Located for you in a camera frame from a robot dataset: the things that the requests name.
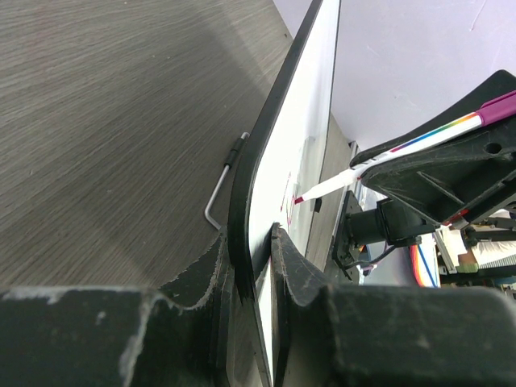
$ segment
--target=white wall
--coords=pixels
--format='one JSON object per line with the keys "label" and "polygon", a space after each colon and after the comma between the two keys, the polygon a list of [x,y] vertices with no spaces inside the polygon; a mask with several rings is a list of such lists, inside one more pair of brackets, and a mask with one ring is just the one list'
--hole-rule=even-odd
{"label": "white wall", "polygon": [[[274,0],[295,35],[310,0]],[[515,0],[343,0],[332,112],[362,149],[402,135],[498,69],[516,75]]]}

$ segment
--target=black cable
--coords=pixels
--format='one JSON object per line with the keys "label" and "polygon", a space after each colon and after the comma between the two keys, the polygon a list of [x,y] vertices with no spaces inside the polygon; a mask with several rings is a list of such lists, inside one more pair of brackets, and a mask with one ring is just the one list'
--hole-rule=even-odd
{"label": "black cable", "polygon": [[388,254],[390,254],[391,252],[393,252],[395,249],[394,246],[391,246],[390,248],[388,248],[387,250],[385,250],[384,252],[382,252],[378,258],[375,258],[374,260],[371,260],[370,262],[366,261],[366,260],[358,260],[356,262],[353,262],[352,264],[348,264],[344,267],[344,270],[349,270],[350,268],[354,268],[355,266],[372,266],[374,264],[377,264],[378,262],[380,262],[381,260],[383,260],[384,258],[387,257]]}

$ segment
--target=purple marker cap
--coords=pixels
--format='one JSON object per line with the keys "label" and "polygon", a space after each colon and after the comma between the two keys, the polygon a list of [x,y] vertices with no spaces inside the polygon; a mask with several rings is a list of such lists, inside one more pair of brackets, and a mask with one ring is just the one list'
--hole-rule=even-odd
{"label": "purple marker cap", "polygon": [[516,114],[516,90],[486,102],[475,113],[481,117],[483,127]]}

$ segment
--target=marker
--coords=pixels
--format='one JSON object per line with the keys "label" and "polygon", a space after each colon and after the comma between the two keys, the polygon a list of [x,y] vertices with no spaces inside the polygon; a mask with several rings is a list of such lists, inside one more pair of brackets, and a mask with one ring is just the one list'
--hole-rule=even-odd
{"label": "marker", "polygon": [[420,135],[415,139],[355,165],[353,168],[346,169],[337,176],[309,189],[302,196],[295,199],[294,204],[320,198],[346,185],[353,184],[373,165],[379,165],[400,156],[410,155],[434,147],[435,145],[442,144],[450,139],[478,129],[479,127],[485,127],[501,119],[506,119],[514,114],[516,114],[516,90],[486,102],[479,110],[473,113],[466,114],[464,117],[460,117],[455,121],[451,121],[433,131],[429,131],[424,135]]}

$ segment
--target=rainbow colored stripe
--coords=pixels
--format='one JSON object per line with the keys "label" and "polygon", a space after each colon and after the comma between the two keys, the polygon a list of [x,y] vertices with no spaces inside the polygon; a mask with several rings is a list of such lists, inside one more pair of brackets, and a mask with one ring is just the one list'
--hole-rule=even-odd
{"label": "rainbow colored stripe", "polygon": [[431,135],[435,135],[437,133],[440,133],[441,131],[445,131],[449,127],[454,127],[455,125],[463,123],[464,121],[468,121],[469,119],[472,119],[476,116],[478,116],[477,113],[471,113],[471,114],[465,115],[464,117],[456,119],[455,121],[451,121],[450,123],[447,123],[446,125],[442,125],[441,127],[434,129],[433,131],[429,131],[428,133],[425,133],[424,135],[420,135],[419,137],[416,137],[415,139],[412,139],[411,141],[404,143],[397,148],[391,149],[390,152],[395,153],[403,148],[406,148],[412,144],[415,144],[415,143],[421,141],[422,139],[426,139],[426,138],[430,137]]}

